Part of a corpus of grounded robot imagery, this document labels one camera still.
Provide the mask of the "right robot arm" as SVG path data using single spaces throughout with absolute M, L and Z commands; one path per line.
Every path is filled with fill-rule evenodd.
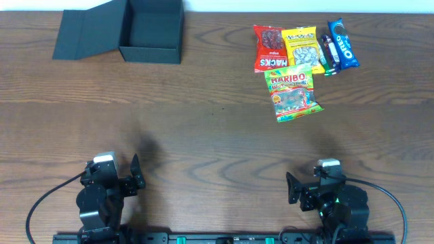
M 368 232 L 367 192 L 347 184 L 344 176 L 331 176 L 321 170 L 318 182 L 303 184 L 286 174 L 288 202 L 300 203 L 302 211 L 316 210 L 322 223 L 310 243 L 372 243 Z

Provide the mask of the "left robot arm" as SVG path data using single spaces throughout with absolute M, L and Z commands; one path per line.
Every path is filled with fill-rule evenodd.
M 146 182 L 137 155 L 130 163 L 131 174 L 120 178 L 114 152 L 103 152 L 87 162 L 76 204 L 83 224 L 78 243 L 137 243 L 136 233 L 121 224 L 124 198 L 133 197 Z

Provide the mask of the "dark blue chocolate bar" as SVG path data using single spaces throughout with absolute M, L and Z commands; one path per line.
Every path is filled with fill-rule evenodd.
M 322 35 L 321 40 L 327 49 L 328 55 L 331 58 L 332 66 L 334 68 L 334 71 L 336 73 L 340 72 L 340 58 L 338 56 L 338 52 L 336 50 L 336 47 L 334 45 L 334 42 L 331 37 L 328 35 Z

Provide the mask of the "green Haribo gummy bag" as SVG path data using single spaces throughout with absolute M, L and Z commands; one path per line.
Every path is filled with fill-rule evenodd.
M 323 110 L 315 99 L 310 64 L 267 70 L 264 72 L 264 78 L 278 123 Z

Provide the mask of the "green white candy bar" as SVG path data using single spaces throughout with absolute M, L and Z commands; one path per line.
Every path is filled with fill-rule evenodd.
M 330 59 L 326 56 L 324 47 L 320 42 L 317 42 L 318 44 L 318 50 L 319 50 L 319 60 L 321 62 L 321 65 L 323 66 L 325 73 L 325 76 L 330 76 L 334 72 L 334 68 L 332 67 L 332 63 Z

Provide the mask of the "yellow Hacks candy bag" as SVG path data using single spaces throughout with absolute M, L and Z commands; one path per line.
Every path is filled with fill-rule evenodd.
M 315 26 L 286 29 L 281 32 L 287 51 L 288 65 L 309 64 L 313 74 L 324 74 L 320 62 Z

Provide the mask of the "red Hacks candy bag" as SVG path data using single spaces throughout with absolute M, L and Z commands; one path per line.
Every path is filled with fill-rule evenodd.
M 254 72 L 262 73 L 288 66 L 288 55 L 281 33 L 284 28 L 254 25 L 253 29 L 257 38 Z

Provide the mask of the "black gift box with lid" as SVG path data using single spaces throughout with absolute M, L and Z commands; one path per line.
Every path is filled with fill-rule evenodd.
M 64 10 L 52 58 L 80 60 L 119 50 L 126 62 L 179 64 L 181 0 L 112 0 L 87 10 Z

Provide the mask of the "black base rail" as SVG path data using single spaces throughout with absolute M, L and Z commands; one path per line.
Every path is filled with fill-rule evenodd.
M 394 237 L 388 235 L 373 235 L 371 239 L 346 240 L 333 238 L 328 239 L 321 235 L 310 233 L 284 232 L 277 235 L 193 235 L 193 234 L 167 234 L 164 232 L 148 232 L 133 234 L 130 237 L 118 241 L 94 241 L 84 234 L 59 234 L 54 235 L 53 244 L 78 244 L 78 243 L 137 243 L 137 244 L 302 244 L 302 243 L 396 243 Z

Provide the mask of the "blue Oreo cookie pack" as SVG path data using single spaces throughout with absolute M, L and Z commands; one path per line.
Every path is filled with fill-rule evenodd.
M 340 68 L 348 69 L 358 67 L 359 61 L 352 50 L 351 41 L 347 29 L 344 27 L 342 18 L 328 22 L 328 27 L 340 59 Z

